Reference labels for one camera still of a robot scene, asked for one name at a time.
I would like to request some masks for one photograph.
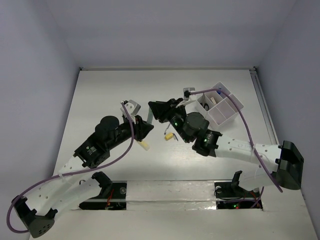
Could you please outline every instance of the gray wall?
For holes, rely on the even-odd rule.
[[[256,66],[295,0],[46,0],[82,67]]]
[[[0,0],[0,239],[11,200],[53,172],[78,65],[42,0]],[[12,214],[19,230],[25,227]]]
[[[320,1],[299,0],[258,68],[279,139],[304,156],[302,192],[320,236]]]

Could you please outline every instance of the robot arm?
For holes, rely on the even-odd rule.
[[[254,172],[238,171],[234,174],[230,183],[230,188],[234,191],[245,193],[273,184],[266,172],[260,168],[260,162],[249,142],[209,130],[209,122],[200,113],[186,113],[185,106],[181,104],[183,101],[186,102],[186,99],[172,98],[167,102],[150,101],[148,105],[156,120],[160,123],[170,122],[184,142],[194,142],[192,149],[198,154],[257,164]],[[254,147],[281,187],[291,190],[301,188],[304,159],[292,142],[284,141],[282,146],[257,144]]]
[[[132,100],[124,104],[133,122],[134,139],[141,142],[154,126],[137,115],[139,104]],[[64,211],[89,198],[103,197],[110,192],[112,181],[103,172],[93,173],[91,170],[97,169],[110,157],[110,150],[132,136],[123,107],[121,111],[124,114],[122,124],[115,116],[105,116],[94,133],[74,151],[73,157],[60,169],[55,180],[16,201],[14,209],[34,238],[45,234]],[[70,189],[80,179],[85,182]]]

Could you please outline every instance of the small yellow object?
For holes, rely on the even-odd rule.
[[[144,150],[148,151],[150,149],[150,146],[145,141],[136,141],[141,147],[143,147]]]
[[[174,137],[174,134],[172,132],[169,132],[167,135],[164,136],[164,139],[166,141],[172,139]]]

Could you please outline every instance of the small white object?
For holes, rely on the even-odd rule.
[[[212,87],[213,89],[221,88],[228,96],[230,96],[239,107],[240,110],[244,105],[221,83],[218,82]],[[217,91],[206,92],[195,101],[197,111],[210,123],[213,130],[218,130],[226,123],[233,121],[238,115],[238,110],[235,105],[222,92]],[[209,109],[206,110],[203,104],[208,104]]]
[[[211,101],[212,101],[212,103],[213,103],[214,105],[217,105],[217,102],[216,102],[216,100],[215,100],[214,97],[212,97],[212,98],[210,98],[210,99],[211,99]]]

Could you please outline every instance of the white divided container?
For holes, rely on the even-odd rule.
[[[221,82],[218,82],[212,88],[218,89],[220,87],[236,102],[236,105],[240,110],[244,108],[244,105],[233,94],[231,94],[231,92]],[[205,104],[208,105],[208,110],[203,107]],[[238,110],[230,99],[228,99],[223,93],[218,94],[217,91],[206,92],[200,96],[196,101],[195,108],[206,120],[209,121],[210,127],[213,130],[218,130],[226,123],[233,121],[239,115]]]

